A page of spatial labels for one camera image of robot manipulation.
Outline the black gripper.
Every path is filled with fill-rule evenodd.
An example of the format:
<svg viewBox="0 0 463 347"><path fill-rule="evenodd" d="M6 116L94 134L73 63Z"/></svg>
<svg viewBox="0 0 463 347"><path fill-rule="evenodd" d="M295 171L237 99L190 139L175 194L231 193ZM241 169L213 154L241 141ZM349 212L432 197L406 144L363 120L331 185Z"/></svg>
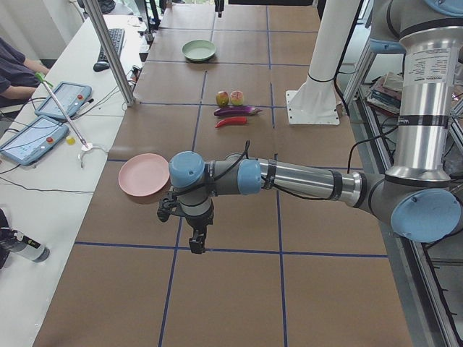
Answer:
<svg viewBox="0 0 463 347"><path fill-rule="evenodd" d="M189 238L189 246L191 253L205 253L207 226L213 225L214 206L210 206L204 213L200 215L187 215L185 218L187 223L193 229L192 237Z"/></svg>

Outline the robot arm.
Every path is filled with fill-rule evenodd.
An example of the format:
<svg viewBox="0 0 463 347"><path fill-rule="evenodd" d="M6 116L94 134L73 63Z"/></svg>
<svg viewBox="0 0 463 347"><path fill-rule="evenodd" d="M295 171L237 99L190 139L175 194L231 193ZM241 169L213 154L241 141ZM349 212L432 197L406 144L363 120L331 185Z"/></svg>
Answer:
<svg viewBox="0 0 463 347"><path fill-rule="evenodd" d="M169 161L171 187L159 202L158 219L185 218L193 229L190 250L201 254L213 222L213 197L278 189L308 200L344 202L413 241L437 241L455 231L462 204L449 190L443 152L462 49L462 3L375 1L370 47L404 54L396 150L385 174L340 173L246 153L206 162L185 151Z"/></svg>

